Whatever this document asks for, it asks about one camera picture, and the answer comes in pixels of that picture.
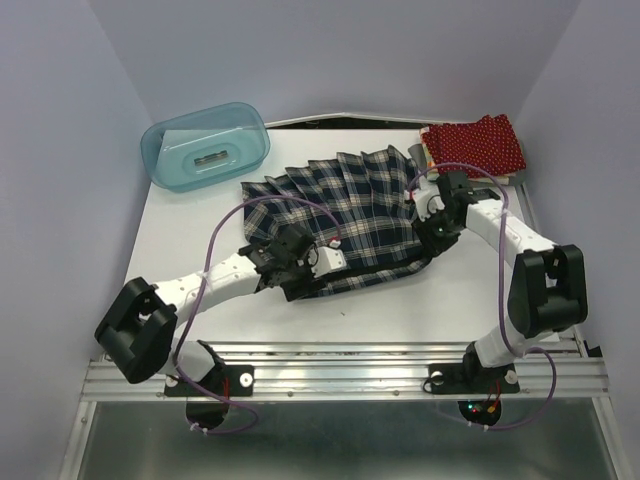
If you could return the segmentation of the navy plaid skirt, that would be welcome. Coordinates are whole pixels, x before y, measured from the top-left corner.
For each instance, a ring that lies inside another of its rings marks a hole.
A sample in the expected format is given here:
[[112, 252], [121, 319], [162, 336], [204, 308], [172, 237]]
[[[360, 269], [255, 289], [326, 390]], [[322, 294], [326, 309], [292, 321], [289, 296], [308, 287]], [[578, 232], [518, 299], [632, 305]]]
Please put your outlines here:
[[262, 243], [291, 224], [325, 245], [335, 235], [345, 268], [308, 286], [286, 290], [291, 300], [326, 297], [417, 274], [431, 262], [413, 228], [405, 190], [418, 173], [414, 160], [389, 146], [373, 153], [339, 152], [332, 159], [288, 167], [284, 174], [244, 182], [243, 230]]

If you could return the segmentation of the red polka dot skirt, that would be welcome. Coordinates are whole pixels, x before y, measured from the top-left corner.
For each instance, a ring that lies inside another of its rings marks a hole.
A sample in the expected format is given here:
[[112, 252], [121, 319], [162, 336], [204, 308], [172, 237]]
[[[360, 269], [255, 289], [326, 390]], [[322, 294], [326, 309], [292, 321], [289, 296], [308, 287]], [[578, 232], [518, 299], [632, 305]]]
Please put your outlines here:
[[526, 161], [506, 114], [485, 115], [470, 123], [430, 124], [420, 131], [436, 165], [464, 163], [490, 175], [526, 169]]

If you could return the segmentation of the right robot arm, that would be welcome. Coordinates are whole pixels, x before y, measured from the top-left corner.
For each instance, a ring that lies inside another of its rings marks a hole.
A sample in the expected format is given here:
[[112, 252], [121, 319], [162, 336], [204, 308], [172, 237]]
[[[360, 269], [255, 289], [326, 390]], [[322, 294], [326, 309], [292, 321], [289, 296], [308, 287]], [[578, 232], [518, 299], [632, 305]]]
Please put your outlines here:
[[428, 367], [423, 388], [435, 395], [481, 394], [494, 386], [518, 391], [515, 360], [540, 352], [540, 342], [585, 321], [588, 314], [584, 255], [537, 233], [509, 210], [495, 184], [472, 187], [465, 166], [452, 163], [429, 185], [410, 181], [405, 197], [418, 214], [413, 229], [427, 259], [449, 250], [463, 231], [498, 255], [498, 324], [469, 344], [462, 359]]

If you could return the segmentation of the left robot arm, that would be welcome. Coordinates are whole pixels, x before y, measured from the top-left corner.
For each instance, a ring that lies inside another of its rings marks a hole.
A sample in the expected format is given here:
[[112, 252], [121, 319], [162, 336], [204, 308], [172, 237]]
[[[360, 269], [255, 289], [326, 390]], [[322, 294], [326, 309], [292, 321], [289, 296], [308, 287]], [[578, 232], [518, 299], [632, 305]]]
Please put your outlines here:
[[342, 265], [340, 251], [289, 226], [276, 239], [246, 245], [203, 271], [155, 284], [142, 277], [128, 281], [94, 337], [130, 384], [184, 371], [191, 386], [210, 394], [221, 386], [223, 371], [203, 345], [180, 341], [179, 327], [201, 312], [267, 288], [282, 288], [291, 301]]

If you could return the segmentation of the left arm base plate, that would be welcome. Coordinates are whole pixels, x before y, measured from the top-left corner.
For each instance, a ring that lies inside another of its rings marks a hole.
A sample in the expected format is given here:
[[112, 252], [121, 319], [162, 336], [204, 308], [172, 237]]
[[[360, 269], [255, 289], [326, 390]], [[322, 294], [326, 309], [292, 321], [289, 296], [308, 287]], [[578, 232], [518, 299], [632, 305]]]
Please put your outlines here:
[[[207, 374], [198, 385], [218, 396], [251, 397], [254, 378], [252, 365], [227, 365]], [[169, 398], [205, 397], [204, 393], [182, 379], [173, 386], [166, 384], [164, 395]]]

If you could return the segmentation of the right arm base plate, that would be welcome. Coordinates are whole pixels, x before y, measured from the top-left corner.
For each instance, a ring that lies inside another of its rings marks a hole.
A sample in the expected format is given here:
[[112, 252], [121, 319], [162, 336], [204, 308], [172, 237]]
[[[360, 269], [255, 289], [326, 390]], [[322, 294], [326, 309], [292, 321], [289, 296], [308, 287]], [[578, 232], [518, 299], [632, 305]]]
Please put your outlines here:
[[428, 376], [422, 390], [434, 395], [481, 395], [490, 391], [516, 394], [520, 392], [515, 366], [481, 367], [469, 373], [461, 363], [435, 363], [428, 365]]

